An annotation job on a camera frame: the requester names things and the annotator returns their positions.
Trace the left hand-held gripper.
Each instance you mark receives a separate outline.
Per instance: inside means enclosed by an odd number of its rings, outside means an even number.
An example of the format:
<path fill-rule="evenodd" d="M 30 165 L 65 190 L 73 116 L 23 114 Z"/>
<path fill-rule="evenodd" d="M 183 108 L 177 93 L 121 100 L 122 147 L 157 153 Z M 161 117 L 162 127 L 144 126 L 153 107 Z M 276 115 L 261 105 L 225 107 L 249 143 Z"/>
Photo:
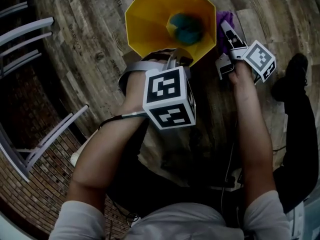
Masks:
<path fill-rule="evenodd" d="M 194 126 L 196 102 L 186 74 L 193 61 L 187 50 L 176 48 L 167 64 L 154 61 L 130 64 L 118 80 L 118 86 L 125 93 L 129 74 L 145 72 L 142 107 L 158 129 Z"/>

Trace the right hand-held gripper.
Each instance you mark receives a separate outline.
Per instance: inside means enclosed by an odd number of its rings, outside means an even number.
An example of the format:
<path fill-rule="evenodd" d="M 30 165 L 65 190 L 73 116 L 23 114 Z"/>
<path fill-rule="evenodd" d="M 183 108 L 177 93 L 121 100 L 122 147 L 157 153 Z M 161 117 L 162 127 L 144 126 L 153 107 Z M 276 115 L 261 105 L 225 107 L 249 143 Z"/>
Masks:
<path fill-rule="evenodd" d="M 234 33 L 226 20 L 223 20 L 220 26 L 229 51 L 228 54 L 223 53 L 215 62 L 219 79 L 222 80 L 224 75 L 235 70 L 236 61 L 245 61 L 256 73 L 254 82 L 261 80 L 264 83 L 276 69 L 275 56 L 257 40 L 248 46 Z"/>

